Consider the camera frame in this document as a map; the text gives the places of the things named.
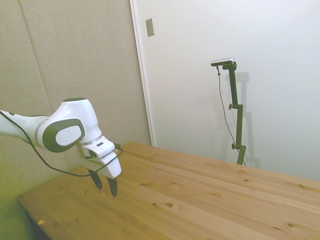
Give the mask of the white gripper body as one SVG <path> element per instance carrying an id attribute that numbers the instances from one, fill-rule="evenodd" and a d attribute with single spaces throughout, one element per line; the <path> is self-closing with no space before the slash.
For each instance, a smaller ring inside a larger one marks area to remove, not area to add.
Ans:
<path id="1" fill-rule="evenodd" d="M 81 164 L 92 171 L 97 171 L 108 178 L 116 178 L 121 172 L 121 165 L 114 147 L 104 144 L 77 144 L 77 152 L 80 156 Z"/>

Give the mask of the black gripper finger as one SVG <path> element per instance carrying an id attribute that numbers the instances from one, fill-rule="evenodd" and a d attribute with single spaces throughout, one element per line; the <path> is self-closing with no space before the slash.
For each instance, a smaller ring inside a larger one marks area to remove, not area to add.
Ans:
<path id="1" fill-rule="evenodd" d="M 95 186 L 96 186 L 99 190 L 101 190 L 101 189 L 103 188 L 103 183 L 102 183 L 102 181 L 101 181 L 98 173 L 95 172 L 95 171 L 93 171 L 93 170 L 91 170 L 91 169 L 87 169 L 87 170 L 88 170 L 88 173 L 89 173 L 91 179 L 93 180 Z"/>
<path id="2" fill-rule="evenodd" d="M 118 195 L 118 183 L 117 178 L 106 178 L 109 184 L 110 192 L 113 197 L 116 197 Z"/>

